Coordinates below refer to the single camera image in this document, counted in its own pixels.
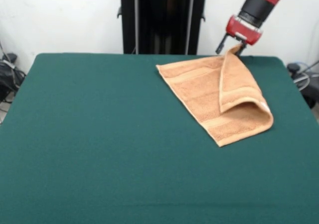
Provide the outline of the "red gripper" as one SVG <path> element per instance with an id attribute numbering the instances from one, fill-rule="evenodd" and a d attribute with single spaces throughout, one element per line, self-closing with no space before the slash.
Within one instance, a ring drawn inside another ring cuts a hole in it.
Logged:
<path id="1" fill-rule="evenodd" d="M 242 42 L 238 51 L 235 53 L 236 56 L 240 56 L 247 47 L 247 44 L 254 45 L 261 38 L 262 34 L 263 32 L 261 29 L 249 24 L 236 15 L 233 15 L 227 23 L 226 33 L 215 52 L 216 54 L 220 54 L 224 48 L 227 37 L 231 36 Z"/>

